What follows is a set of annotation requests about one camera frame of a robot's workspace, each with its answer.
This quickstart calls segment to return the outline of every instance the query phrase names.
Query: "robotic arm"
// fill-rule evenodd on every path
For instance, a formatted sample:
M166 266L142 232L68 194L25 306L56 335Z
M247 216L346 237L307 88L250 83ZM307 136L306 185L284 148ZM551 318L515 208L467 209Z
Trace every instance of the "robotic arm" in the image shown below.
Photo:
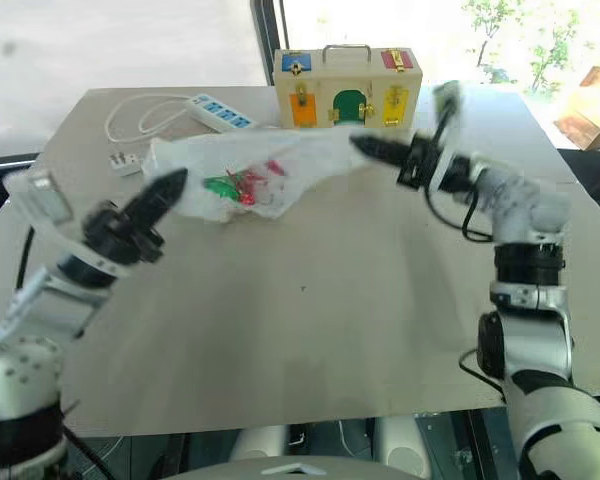
M7 179L14 206L70 255L40 268L0 324L0 478L70 478L58 385L63 350L83 334L118 277L160 257L164 241L153 227L186 177L183 169L155 180L121 210L103 203L83 223L81 243L57 228L72 213L48 173Z
M480 318L478 364L502 382L522 477L600 479L600 404L573 383L567 291L559 278L568 201L480 156L441 150L438 140L459 101L457 92L440 97L433 139L416 135L411 145L372 136L351 141L369 157L400 168L399 184L423 188L447 225L470 240L494 242L496 280L489 294L495 310ZM440 165L445 157L448 166ZM436 177L440 190L470 204L462 226L432 206ZM470 235L476 208L490 217L492 236Z

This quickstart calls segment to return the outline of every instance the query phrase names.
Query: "white plastic bag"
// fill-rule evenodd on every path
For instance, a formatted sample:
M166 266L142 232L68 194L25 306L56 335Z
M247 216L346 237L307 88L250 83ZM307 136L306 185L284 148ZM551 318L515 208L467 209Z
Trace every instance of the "white plastic bag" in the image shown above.
M154 140L142 169L150 180L189 171L175 211L227 222L240 212L282 215L320 180L365 164L349 142L360 128L251 130Z

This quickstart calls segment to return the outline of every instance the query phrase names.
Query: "green door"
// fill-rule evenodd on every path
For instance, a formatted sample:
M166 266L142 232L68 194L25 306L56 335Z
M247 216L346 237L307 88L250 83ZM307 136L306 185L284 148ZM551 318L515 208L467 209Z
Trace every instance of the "green door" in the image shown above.
M343 90L333 99L333 110L338 112L334 125L343 123L362 123L364 115L360 118L360 104L367 106L367 99L359 90Z

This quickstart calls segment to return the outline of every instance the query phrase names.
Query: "red panel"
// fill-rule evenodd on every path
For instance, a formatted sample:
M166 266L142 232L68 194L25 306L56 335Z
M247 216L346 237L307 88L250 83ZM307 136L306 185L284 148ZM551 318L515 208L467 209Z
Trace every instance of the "red panel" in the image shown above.
M413 62L405 50L400 50L400 56L402 57L404 68L413 68ZM382 61L384 62L384 66L386 68L396 68L396 62L393 61L393 57L391 56L391 52L389 50L382 52Z

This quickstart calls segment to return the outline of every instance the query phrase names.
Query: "blue panel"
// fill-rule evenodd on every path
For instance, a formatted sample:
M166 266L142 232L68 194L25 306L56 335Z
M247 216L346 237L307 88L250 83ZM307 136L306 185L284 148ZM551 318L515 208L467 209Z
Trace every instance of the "blue panel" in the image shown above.
M294 63L302 65L302 71L311 71L311 55L308 53L290 54L285 53L282 55L282 71L290 72L291 66Z

